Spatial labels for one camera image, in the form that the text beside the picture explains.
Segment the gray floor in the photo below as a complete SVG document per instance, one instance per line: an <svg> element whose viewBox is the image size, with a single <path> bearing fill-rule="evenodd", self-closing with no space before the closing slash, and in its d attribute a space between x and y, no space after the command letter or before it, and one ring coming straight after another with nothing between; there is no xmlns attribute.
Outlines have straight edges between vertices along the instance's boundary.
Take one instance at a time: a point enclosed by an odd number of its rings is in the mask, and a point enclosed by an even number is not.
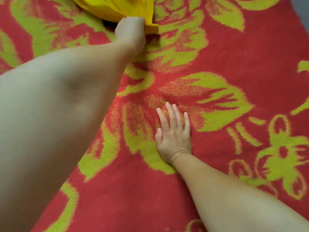
<svg viewBox="0 0 309 232"><path fill-rule="evenodd" d="M309 34L309 0L291 0L291 2Z"/></svg>

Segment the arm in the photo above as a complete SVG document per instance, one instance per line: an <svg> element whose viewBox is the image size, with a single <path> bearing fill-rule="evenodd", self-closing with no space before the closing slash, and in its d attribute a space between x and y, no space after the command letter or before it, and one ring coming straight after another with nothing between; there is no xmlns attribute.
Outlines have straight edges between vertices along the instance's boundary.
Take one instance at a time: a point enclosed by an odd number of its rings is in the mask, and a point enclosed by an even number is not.
<svg viewBox="0 0 309 232"><path fill-rule="evenodd" d="M30 231L86 152L145 44L144 19L123 19L116 39L47 54L0 77L0 231Z"/></svg>
<svg viewBox="0 0 309 232"><path fill-rule="evenodd" d="M209 232L305 232L309 222L275 197L232 178L192 156L187 113L185 128L175 105L166 104L170 127L158 109L162 129L156 143L162 158L185 180Z"/></svg>

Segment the fist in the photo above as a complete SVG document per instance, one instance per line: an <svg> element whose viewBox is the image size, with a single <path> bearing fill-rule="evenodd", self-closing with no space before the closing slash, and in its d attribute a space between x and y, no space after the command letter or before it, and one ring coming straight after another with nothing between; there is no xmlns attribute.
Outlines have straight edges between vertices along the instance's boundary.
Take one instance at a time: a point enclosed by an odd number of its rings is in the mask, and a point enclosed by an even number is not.
<svg viewBox="0 0 309 232"><path fill-rule="evenodd" d="M123 18L117 25L115 34L116 40L126 43L135 55L141 53L145 46L144 33L145 19L141 17Z"/></svg>
<svg viewBox="0 0 309 232"><path fill-rule="evenodd" d="M191 155L190 121L188 113L184 113L184 125L182 116L175 104L171 106L166 103L166 109L170 124L160 108L157 113L160 118L161 127L156 135L155 141L160 156L165 162L173 164L175 159L181 155Z"/></svg>

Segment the floral blanket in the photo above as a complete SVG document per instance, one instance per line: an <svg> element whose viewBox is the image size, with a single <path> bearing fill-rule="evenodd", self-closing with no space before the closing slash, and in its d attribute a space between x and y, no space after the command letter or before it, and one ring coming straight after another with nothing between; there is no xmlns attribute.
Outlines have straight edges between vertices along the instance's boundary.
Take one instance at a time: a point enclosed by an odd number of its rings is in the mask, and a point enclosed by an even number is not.
<svg viewBox="0 0 309 232"><path fill-rule="evenodd" d="M166 101L189 113L195 156L309 219L309 38L290 1L154 2L160 36L127 67L95 140L33 232L204 231L155 148L155 109ZM0 0L0 17L0 73L114 39L72 0Z"/></svg>

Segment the yellow fabric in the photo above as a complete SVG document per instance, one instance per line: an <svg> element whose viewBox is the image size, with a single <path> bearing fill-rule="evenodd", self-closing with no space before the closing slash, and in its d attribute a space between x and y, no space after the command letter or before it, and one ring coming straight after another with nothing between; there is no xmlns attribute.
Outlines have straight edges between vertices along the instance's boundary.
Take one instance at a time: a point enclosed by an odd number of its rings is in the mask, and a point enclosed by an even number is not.
<svg viewBox="0 0 309 232"><path fill-rule="evenodd" d="M101 19L118 23L123 17L139 16L146 20L145 34L156 34L159 26L152 23L154 0L73 0L84 10Z"/></svg>

